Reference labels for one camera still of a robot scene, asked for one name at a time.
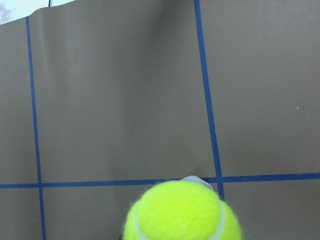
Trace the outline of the brown paper table mat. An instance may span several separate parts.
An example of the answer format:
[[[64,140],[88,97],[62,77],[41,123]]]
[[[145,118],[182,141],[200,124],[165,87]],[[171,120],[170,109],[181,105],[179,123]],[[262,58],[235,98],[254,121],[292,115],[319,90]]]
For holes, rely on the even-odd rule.
[[[1,239],[116,240],[190,175],[248,240],[319,239],[319,1],[76,0],[1,25]]]

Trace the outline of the yellow Roland Garros tennis ball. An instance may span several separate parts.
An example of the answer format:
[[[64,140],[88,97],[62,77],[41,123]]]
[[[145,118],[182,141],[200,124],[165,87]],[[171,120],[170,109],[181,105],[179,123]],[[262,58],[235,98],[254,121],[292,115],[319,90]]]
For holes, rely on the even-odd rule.
[[[172,180],[147,190],[129,210],[124,240],[242,240],[232,209],[209,187]]]

